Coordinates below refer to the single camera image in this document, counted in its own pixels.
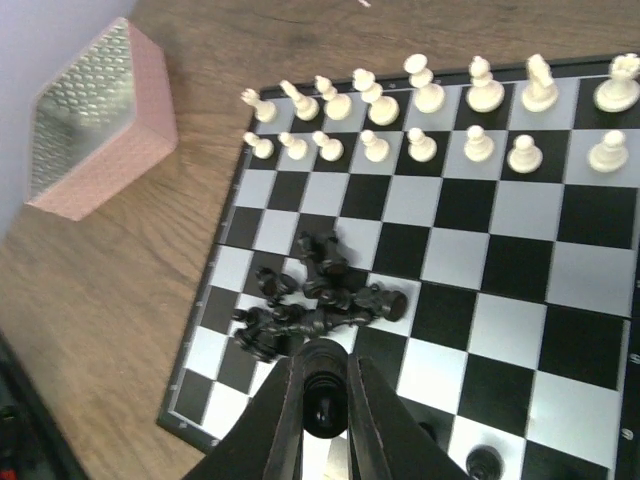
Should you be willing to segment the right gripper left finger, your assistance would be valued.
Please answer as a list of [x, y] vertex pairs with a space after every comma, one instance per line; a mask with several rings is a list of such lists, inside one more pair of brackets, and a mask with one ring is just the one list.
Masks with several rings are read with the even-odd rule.
[[279, 360], [230, 432], [185, 477], [301, 478], [303, 392], [302, 358]]

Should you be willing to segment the black pawn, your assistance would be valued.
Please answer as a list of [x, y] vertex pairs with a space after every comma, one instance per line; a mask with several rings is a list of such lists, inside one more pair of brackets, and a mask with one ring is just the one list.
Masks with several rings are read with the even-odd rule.
[[434, 443], [438, 442], [438, 434], [433, 425], [427, 422], [420, 422], [419, 426], [426, 432]]
[[503, 474], [502, 457], [490, 446], [478, 446], [466, 457], [466, 471], [471, 479], [499, 480]]
[[332, 439], [348, 425], [348, 354], [333, 340], [317, 338], [307, 342], [299, 355], [304, 377], [304, 430], [316, 438]]

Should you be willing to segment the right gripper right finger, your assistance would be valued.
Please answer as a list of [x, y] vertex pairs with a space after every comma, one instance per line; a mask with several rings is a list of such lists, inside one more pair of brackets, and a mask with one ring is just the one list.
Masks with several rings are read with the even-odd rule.
[[414, 420], [369, 358], [347, 362], [348, 468], [352, 479], [466, 479]]

